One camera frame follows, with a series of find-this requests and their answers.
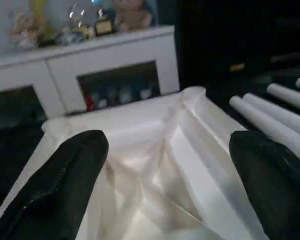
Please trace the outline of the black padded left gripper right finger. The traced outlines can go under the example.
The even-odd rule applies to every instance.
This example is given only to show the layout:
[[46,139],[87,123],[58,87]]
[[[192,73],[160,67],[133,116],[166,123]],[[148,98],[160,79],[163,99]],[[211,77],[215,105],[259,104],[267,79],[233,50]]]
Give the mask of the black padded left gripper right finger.
[[300,159],[254,131],[235,131],[229,153],[270,240],[300,240]]

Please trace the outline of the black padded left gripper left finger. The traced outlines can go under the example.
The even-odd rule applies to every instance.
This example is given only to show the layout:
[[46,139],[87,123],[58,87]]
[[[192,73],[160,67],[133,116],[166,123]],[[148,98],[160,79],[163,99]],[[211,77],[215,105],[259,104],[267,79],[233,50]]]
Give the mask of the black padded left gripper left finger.
[[101,130],[64,141],[5,209],[0,240],[74,240],[108,151]]

